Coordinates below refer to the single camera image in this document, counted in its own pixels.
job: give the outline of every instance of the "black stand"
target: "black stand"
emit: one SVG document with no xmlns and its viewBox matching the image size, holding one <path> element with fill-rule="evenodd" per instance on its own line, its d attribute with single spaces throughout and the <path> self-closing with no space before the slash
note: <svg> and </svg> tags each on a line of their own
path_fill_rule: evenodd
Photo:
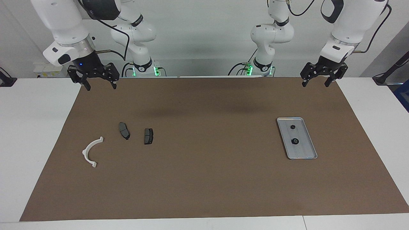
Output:
<svg viewBox="0 0 409 230">
<path fill-rule="evenodd" d="M 12 87 L 14 82 L 17 81 L 16 77 L 7 77 L 2 72 L 0 72 L 0 79 L 3 81 L 3 83 L 0 84 L 0 87 Z"/>
<path fill-rule="evenodd" d="M 401 57 L 392 67 L 388 69 L 382 76 L 380 77 L 373 77 L 372 79 L 375 81 L 375 83 L 379 86 L 386 86 L 387 84 L 385 83 L 386 79 L 399 67 L 401 67 L 407 60 L 409 59 L 409 51 L 406 52 L 403 57 Z"/>
</svg>

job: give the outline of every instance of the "white wall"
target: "white wall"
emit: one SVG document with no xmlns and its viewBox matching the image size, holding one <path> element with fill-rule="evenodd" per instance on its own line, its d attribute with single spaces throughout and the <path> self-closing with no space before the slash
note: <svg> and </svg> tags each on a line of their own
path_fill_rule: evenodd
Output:
<svg viewBox="0 0 409 230">
<path fill-rule="evenodd" d="M 41 23 L 29 0 L 2 1 L 41 50 L 52 42 L 51 33 Z M 136 3 L 145 20 L 153 23 L 158 30 L 157 39 L 147 43 L 147 46 L 151 56 L 160 61 L 169 75 L 226 75 L 234 63 L 247 61 L 256 49 L 250 39 L 252 27 L 260 23 L 273 23 L 267 14 L 264 0 L 138 0 Z M 308 3 L 294 0 L 292 9 L 301 12 Z M 306 62 L 317 61 L 332 29 L 332 25 L 321 17 L 321 3 L 322 0 L 316 1 L 301 17 L 290 17 L 296 34 L 290 43 L 275 45 L 276 76 L 299 76 Z M 371 50 L 347 59 L 350 67 L 346 74 L 348 77 L 360 76 L 409 21 L 407 0 L 394 0 L 390 4 L 393 13 L 379 32 Z M 109 23 L 114 25 L 118 22 L 120 20 Z M 85 20 L 85 24 L 91 35 L 97 38 L 97 49 L 124 50 L 111 39 L 108 28 L 92 20 Z M 376 26 L 362 42 L 364 48 L 375 29 Z M 4 46 L 6 44 L 0 42 L 0 48 Z M 121 69 L 123 62 L 116 55 L 102 54 L 100 57 L 105 62 L 116 60 L 118 69 Z M 35 61 L 21 55 L 10 58 Z"/>
<path fill-rule="evenodd" d="M 409 51 L 409 23 L 396 35 L 388 46 L 375 58 L 375 60 L 362 73 L 361 77 L 372 77 L 386 72 L 406 52 Z M 409 79 L 409 64 L 393 72 L 387 83 L 405 82 Z"/>
<path fill-rule="evenodd" d="M 32 77 L 34 61 L 46 59 L 0 0 L 0 66 L 14 77 Z"/>
</svg>

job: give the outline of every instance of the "blue object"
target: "blue object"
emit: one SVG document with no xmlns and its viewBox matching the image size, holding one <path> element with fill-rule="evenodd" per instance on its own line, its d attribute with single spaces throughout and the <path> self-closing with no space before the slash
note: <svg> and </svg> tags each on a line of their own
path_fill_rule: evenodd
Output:
<svg viewBox="0 0 409 230">
<path fill-rule="evenodd" d="M 407 80 L 403 85 L 397 88 L 397 90 L 395 90 L 393 94 L 409 113 L 409 80 Z"/>
</svg>

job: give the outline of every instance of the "electrical box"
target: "electrical box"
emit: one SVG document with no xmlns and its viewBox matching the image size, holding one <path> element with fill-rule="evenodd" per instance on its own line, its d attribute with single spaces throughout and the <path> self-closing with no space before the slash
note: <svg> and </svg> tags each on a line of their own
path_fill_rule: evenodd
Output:
<svg viewBox="0 0 409 230">
<path fill-rule="evenodd" d="M 52 64 L 38 64 L 34 67 L 36 78 L 63 78 L 68 77 L 67 68 Z"/>
</svg>

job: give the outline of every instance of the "white table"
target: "white table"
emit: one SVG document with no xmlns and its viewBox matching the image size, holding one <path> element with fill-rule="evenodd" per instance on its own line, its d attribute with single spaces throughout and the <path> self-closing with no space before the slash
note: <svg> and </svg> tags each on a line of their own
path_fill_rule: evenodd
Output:
<svg viewBox="0 0 409 230">
<path fill-rule="evenodd" d="M 370 78 L 344 78 L 338 84 L 409 203 L 408 112 Z M 409 229 L 409 214 L 17 223 L 79 89 L 70 79 L 19 79 L 11 88 L 0 88 L 0 229 Z"/>
</svg>

